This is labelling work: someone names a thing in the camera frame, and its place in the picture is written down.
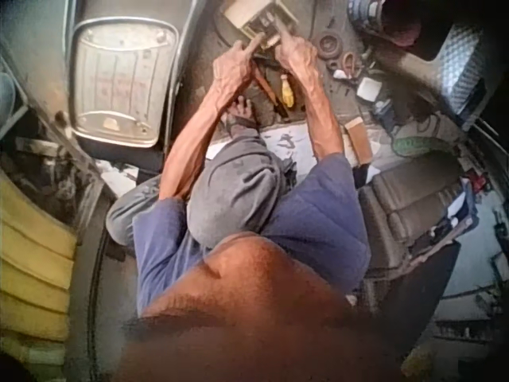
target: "car floor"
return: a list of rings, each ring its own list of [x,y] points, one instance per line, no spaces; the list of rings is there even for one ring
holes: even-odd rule
[[[285,0],[285,4],[294,12],[301,24],[299,29],[308,31],[310,29],[309,16],[310,3],[298,0]],[[317,21],[315,24],[315,33],[324,28],[331,22],[331,9],[337,6],[345,7],[346,0],[327,0],[320,1],[317,8]],[[336,28],[344,36],[344,44],[348,49],[359,51],[359,40],[353,32],[349,23],[346,22],[346,13],[336,12],[333,22]],[[208,25],[204,31],[201,43],[197,46],[192,62],[189,63],[189,70],[186,72],[181,92],[179,93],[174,126],[176,134],[188,120],[190,115],[197,109],[203,99],[207,86],[212,82],[212,61],[226,50],[226,46],[220,43],[214,32],[212,25]],[[391,140],[381,126],[377,125],[370,115],[361,107],[353,104],[352,95],[349,95],[344,85],[339,84],[324,72],[325,88],[332,101],[335,113],[341,122],[348,122],[356,117],[359,113],[364,117],[368,129],[368,137],[371,141],[371,147],[374,152],[373,168],[377,170],[387,170],[397,164],[405,161],[395,155],[391,149]],[[316,163],[311,144],[307,134],[307,126],[304,122],[304,116],[296,117],[291,124],[279,124],[272,106],[265,99],[265,96],[256,88],[251,86],[247,91],[247,97],[252,98],[256,107],[258,121],[262,124],[262,137],[266,140],[270,150],[275,152],[282,159],[293,158],[297,163],[297,180],[301,180],[309,172]],[[454,125],[452,121],[445,116],[440,115],[440,126],[433,125],[428,129],[422,129],[417,123],[409,123],[404,126],[399,133],[399,138],[413,136],[435,136],[442,138],[447,142],[456,144],[464,142],[465,136]],[[346,140],[346,155],[349,161],[355,165],[356,157],[353,153],[351,144]],[[217,152],[227,143],[227,138],[218,133],[209,148],[207,157],[213,158]],[[464,167],[474,166],[470,159],[467,149],[462,150],[461,162]],[[104,177],[107,178],[110,186],[118,195],[127,192],[134,187],[134,181],[121,174],[114,173],[116,170],[105,170]],[[459,241],[463,244],[457,265],[447,286],[445,296],[455,296],[469,290],[475,290],[478,287],[485,287],[493,284],[493,274],[490,267],[490,258],[500,252],[500,247],[496,241],[493,226],[495,225],[495,217],[493,209],[501,210],[502,198],[496,191],[479,196],[479,226],[472,232],[462,236]],[[104,205],[97,212],[95,219],[97,224],[90,230],[89,237],[100,236],[99,222],[101,216],[104,216],[107,206]],[[84,242],[83,247],[79,250],[75,267],[75,275],[80,272],[91,272],[94,254],[96,251],[95,244]],[[509,278],[507,264],[502,263],[502,273],[504,278]],[[68,374],[69,380],[86,380],[88,368],[90,368],[90,360],[86,351],[86,332],[85,324],[86,301],[87,294],[84,290],[88,290],[88,278],[75,277],[72,289],[72,337],[69,340],[68,351]],[[96,307],[95,320],[95,349],[96,360],[99,374],[103,376],[110,375],[119,362],[120,352],[124,344],[124,336],[122,333],[122,324],[136,317],[135,296],[136,296],[136,263],[134,258],[127,255],[123,262],[106,256],[102,262],[102,268],[99,277],[98,298]],[[442,301],[435,313],[435,319],[471,319],[485,317],[480,308],[472,302],[474,296],[447,298]],[[463,357],[466,353],[479,353],[479,347],[472,346],[475,351],[468,350],[461,344],[450,341],[442,341],[443,345],[436,346],[436,351],[443,356],[438,355],[440,359],[437,362],[440,374],[452,375],[455,373],[454,364],[457,363],[458,357]]]

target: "man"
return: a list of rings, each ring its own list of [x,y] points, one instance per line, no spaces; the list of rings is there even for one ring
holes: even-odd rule
[[[237,42],[214,62],[214,82],[169,153],[158,200],[134,218],[141,318],[127,327],[118,380],[401,377],[345,298],[370,253],[317,52],[280,29],[276,58],[302,86],[318,164],[285,194],[281,163],[253,129],[250,103],[232,103],[251,80],[261,37],[245,49]],[[202,172],[225,111],[233,142]],[[120,201],[110,220],[133,205],[146,209],[147,191]],[[114,221],[109,229],[129,241]]]

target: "electrical wire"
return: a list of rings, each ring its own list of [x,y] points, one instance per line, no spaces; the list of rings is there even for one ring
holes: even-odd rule
[[[313,9],[312,9],[312,13],[311,13],[311,28],[309,30],[308,40],[311,40],[313,38],[313,34],[315,31],[315,23],[316,23],[316,19],[317,19],[317,8],[318,8],[318,0],[313,0]],[[232,44],[230,44],[230,42],[228,42],[228,40],[226,38],[224,38],[223,34],[221,34],[221,32],[220,32],[219,27],[217,26],[217,15],[218,14],[219,14],[219,12],[215,12],[214,16],[212,17],[214,32],[216,33],[217,37],[220,39],[220,41],[223,44],[225,44],[228,48],[231,48]]]

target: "green object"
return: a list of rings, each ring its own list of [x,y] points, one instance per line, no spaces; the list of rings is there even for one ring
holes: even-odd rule
[[[401,157],[415,157],[430,151],[444,151],[454,154],[453,146],[443,139],[434,137],[395,138],[392,150]]]

